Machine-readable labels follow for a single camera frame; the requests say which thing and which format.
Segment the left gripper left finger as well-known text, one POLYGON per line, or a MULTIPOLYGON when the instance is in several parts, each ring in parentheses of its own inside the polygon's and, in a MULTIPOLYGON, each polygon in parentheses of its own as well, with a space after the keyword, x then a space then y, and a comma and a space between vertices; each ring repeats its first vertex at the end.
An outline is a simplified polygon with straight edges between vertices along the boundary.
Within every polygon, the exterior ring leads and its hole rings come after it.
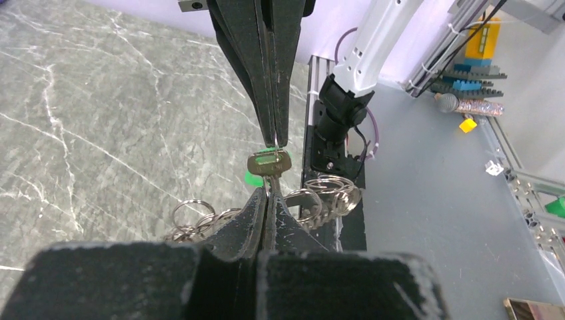
POLYGON ((267 197, 257 189, 198 243, 60 242, 34 256, 2 319, 250 319, 253 256, 267 197))

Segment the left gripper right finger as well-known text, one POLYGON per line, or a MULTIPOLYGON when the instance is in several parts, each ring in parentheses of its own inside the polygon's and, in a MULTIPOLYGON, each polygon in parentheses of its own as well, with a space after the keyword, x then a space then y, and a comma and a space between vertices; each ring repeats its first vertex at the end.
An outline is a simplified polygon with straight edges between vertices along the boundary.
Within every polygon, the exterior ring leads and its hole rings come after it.
POLYGON ((408 253, 263 251, 263 319, 449 319, 435 272, 408 253))

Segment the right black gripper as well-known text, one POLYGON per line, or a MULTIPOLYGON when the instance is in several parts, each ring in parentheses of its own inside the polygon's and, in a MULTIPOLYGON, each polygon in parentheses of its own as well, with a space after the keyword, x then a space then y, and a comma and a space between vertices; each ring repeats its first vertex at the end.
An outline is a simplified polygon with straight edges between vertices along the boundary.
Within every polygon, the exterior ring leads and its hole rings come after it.
POLYGON ((254 105, 267 147, 288 143, 290 78, 300 24, 312 14, 315 3, 178 1, 182 12, 209 10, 217 42, 254 105), (265 38, 260 34, 257 4, 263 8, 265 38))

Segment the metal disc with keyrings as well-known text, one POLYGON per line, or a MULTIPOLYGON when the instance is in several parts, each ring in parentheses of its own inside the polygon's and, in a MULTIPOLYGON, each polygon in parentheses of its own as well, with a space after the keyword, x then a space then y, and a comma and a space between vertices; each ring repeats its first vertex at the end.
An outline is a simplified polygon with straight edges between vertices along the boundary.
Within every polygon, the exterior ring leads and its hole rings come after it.
MULTIPOLYGON (((306 181, 304 188, 287 194, 284 201, 288 208, 300 208, 303 216, 296 222, 306 231, 312 231, 352 213, 361 202, 362 191, 363 188, 356 186, 350 179, 323 174, 306 181)), ((241 208, 230 208, 217 213, 206 201, 182 201, 171 212, 173 228, 163 240, 175 243, 200 242, 233 220, 241 211, 241 208), (192 224, 181 225, 177 223, 176 214, 181 207, 187 205, 203 206, 208 213, 192 224)))

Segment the key with green tag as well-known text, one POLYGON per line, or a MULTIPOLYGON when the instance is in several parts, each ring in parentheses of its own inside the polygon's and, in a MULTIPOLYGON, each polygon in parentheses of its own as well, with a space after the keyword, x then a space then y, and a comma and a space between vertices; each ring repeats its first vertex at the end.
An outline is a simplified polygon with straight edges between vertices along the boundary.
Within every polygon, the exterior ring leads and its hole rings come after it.
POLYGON ((247 172, 244 182, 252 187, 261 187, 267 196, 271 191, 281 190, 281 175, 292 167, 288 151, 281 148, 268 148, 248 156, 247 172))

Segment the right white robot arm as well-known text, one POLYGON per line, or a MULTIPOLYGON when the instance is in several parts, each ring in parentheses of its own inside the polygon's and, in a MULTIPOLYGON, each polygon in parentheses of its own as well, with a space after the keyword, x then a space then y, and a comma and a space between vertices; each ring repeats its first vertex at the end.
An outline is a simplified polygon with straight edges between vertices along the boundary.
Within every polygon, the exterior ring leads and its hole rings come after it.
MULTIPOLYGON (((215 35, 255 107, 266 150, 248 159, 248 170, 277 175, 291 166, 288 142, 290 76, 300 24, 314 1, 181 1, 183 11, 207 10, 215 35)), ((360 124, 382 66, 420 1, 372 1, 353 48, 326 78, 319 99, 326 107, 318 127, 323 141, 342 143, 360 124)))

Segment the glitter silver microphone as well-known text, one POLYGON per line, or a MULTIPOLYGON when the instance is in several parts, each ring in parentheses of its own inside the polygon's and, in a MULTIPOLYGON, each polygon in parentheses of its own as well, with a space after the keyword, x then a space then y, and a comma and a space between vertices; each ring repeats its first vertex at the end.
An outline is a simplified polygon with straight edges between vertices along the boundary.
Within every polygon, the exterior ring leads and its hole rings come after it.
POLYGON ((438 110, 442 113, 462 113, 487 117, 501 116, 505 108, 500 103, 480 99, 458 98, 451 93, 437 93, 434 96, 438 110))

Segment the toy brick tower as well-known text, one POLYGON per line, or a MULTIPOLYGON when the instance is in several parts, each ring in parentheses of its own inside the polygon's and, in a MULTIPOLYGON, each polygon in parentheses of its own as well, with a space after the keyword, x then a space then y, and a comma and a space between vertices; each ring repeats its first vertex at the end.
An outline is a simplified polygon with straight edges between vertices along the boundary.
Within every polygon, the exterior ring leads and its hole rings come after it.
POLYGON ((434 93, 450 93, 463 99, 487 99, 503 97, 502 91, 494 88, 494 80, 505 80, 507 74, 492 62, 501 20, 493 18, 487 23, 483 19, 471 23, 462 32, 470 37, 454 59, 439 72, 429 89, 434 93))

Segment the small yellow cube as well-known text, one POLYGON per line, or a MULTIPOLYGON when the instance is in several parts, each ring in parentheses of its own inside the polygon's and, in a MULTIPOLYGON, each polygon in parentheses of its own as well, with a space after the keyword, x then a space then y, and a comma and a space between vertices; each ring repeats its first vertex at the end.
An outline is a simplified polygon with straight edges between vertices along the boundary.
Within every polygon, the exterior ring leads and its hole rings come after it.
POLYGON ((463 133, 469 133, 473 131, 477 126, 478 124, 477 122, 475 122, 475 120, 466 118, 460 123, 458 127, 463 133))

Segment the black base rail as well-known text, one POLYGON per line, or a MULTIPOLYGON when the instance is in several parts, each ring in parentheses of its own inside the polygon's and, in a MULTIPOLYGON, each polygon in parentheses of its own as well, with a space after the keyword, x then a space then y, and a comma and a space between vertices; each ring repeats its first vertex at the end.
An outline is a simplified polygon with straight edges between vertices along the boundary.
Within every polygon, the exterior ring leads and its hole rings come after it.
POLYGON ((318 134, 318 124, 326 116, 318 93, 333 66, 333 61, 315 55, 308 61, 301 183, 322 199, 322 212, 312 221, 309 233, 330 251, 364 251, 362 191, 366 184, 361 162, 346 152, 344 142, 327 143, 318 134))

